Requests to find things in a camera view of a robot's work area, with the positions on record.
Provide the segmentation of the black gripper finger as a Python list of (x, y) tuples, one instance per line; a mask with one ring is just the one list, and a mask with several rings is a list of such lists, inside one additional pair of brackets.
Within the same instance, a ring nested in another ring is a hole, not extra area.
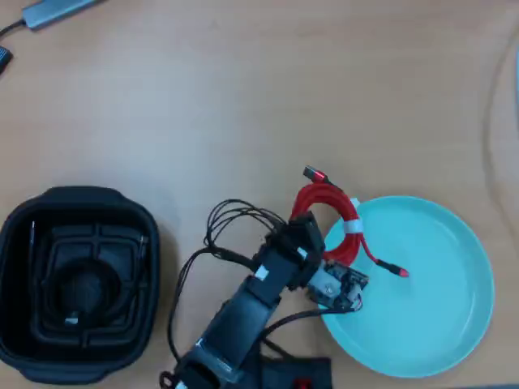
[(281, 244), (303, 244), (305, 242), (305, 221), (290, 220), (283, 224), (278, 231), (278, 241)]
[(322, 259), (325, 249), (324, 239), (312, 212), (307, 212), (302, 216), (302, 229), (302, 248), (304, 248), (308, 254)]

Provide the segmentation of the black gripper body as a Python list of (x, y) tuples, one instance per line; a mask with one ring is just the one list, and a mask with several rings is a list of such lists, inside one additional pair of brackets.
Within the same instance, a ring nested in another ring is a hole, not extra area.
[(320, 238), (272, 237), (265, 244), (265, 281), (275, 289), (304, 288), (320, 263)]

